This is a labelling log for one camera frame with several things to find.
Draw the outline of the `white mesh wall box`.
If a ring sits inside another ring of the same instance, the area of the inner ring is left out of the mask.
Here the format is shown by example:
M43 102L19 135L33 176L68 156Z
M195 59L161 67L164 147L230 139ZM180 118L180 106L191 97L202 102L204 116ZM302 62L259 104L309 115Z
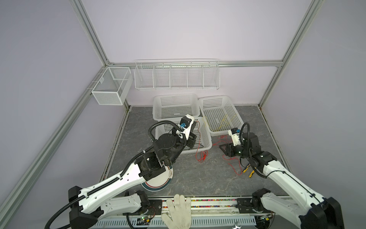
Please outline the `white mesh wall box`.
M123 106L132 83L130 68L107 67L91 92L99 105Z

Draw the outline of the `back right white basket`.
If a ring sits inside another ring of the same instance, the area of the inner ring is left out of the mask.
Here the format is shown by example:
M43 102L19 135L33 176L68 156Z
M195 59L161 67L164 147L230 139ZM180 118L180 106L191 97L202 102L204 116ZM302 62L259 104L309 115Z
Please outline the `back right white basket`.
M227 135L228 130L240 128L244 124L230 97L226 95L200 98L198 103L211 136Z

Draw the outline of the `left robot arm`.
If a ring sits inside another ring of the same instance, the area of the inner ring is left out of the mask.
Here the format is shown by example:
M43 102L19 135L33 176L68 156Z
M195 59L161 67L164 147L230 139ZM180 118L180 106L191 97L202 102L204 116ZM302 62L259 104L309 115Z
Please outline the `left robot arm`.
M150 202L143 191L123 197L117 203L112 199L166 172L185 147L194 145L195 125L194 117L186 115L179 124L163 120L150 126L151 146L135 155L121 172L112 177L88 188L70 188L68 204L48 220L45 228L49 229L66 210L70 211L69 223L64 226L66 229L89 229L99 220L117 212L125 215L146 212Z

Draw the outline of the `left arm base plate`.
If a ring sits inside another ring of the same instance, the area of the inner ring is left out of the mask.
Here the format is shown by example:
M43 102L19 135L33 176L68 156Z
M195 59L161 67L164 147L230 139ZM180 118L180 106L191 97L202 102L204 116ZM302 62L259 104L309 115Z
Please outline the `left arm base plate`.
M129 216L142 216L142 215L161 215L163 210L163 200L162 199L151 199L149 200L149 205L141 207L139 210L133 213L124 213L123 215Z

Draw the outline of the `white gloved hand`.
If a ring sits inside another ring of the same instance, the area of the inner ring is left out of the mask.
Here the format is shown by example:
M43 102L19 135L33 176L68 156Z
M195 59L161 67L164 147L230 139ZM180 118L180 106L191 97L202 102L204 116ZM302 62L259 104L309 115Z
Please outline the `white gloved hand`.
M190 197L176 194L173 199L166 200L170 216L166 213L161 215L161 219L169 229L190 229L192 225Z

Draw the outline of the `yellow black pliers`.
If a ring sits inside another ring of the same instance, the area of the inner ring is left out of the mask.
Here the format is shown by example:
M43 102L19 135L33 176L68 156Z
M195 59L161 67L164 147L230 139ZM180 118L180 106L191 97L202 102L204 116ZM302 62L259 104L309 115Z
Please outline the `yellow black pliers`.
M243 170L243 173L244 173L244 174L245 174L245 173L248 173L248 177L249 177L249 178L252 178L252 176L254 175L255 171L252 169L251 165L249 164L249 165L247 165L247 166L245 167L245 169Z

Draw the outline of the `white plate green rim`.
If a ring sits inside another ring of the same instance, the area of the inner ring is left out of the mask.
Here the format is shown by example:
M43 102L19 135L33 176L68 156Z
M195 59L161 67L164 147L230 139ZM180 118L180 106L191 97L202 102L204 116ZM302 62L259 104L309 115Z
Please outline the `white plate green rim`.
M166 171L151 180L142 183L142 187L148 191L158 192L166 188L173 179L173 166L165 166Z

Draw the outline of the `front white plastic basket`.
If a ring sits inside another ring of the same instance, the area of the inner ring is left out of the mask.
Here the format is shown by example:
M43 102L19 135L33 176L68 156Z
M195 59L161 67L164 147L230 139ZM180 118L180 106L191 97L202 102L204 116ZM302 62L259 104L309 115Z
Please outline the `front white plastic basket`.
M196 142L192 148L185 147L182 154L193 154L197 151L206 151L212 147L212 139L209 133L209 128L202 117L195 118L196 126L191 131L196 135ZM163 124L155 128L155 138L158 139L162 134L172 133L173 126Z

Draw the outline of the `back left white basket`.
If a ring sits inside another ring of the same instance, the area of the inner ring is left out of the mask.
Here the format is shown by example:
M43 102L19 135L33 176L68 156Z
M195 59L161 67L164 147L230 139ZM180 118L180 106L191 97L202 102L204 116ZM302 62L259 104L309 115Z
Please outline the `back left white basket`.
M198 117L200 107L196 94L171 94L156 96L153 100L153 119L162 121L185 115Z

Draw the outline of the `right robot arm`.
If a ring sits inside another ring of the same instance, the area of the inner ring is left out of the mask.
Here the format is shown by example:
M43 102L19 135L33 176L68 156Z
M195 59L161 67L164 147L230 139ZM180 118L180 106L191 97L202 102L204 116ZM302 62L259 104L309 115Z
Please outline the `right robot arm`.
M246 159L253 172L269 178L295 201L294 204L276 196L268 189L252 194L247 206L256 213L271 211L300 229L343 229L345 227L341 205L334 198L325 198L314 191L290 171L271 153L261 150L254 133L243 134L234 128L228 131L231 143L220 145L227 157Z

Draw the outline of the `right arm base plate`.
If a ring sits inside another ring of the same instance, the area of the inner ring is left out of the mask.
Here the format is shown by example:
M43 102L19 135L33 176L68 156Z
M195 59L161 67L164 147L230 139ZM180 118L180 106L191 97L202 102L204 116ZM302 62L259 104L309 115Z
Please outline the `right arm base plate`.
M239 209L239 213L271 213L264 208L263 204L257 198L237 198L235 207Z

